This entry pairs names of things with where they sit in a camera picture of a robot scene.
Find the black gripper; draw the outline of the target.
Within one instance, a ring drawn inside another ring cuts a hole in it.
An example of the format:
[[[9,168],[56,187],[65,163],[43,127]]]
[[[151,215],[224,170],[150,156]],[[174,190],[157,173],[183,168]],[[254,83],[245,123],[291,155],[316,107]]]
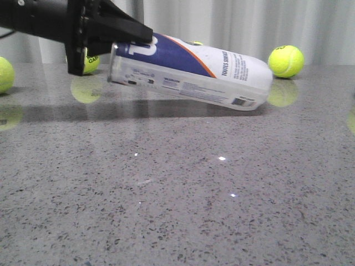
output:
[[[87,1],[1,1],[1,27],[65,46],[68,73],[84,73],[85,47],[90,57],[110,54],[115,42],[150,43],[153,30],[112,1],[88,1],[88,39],[84,44]]]

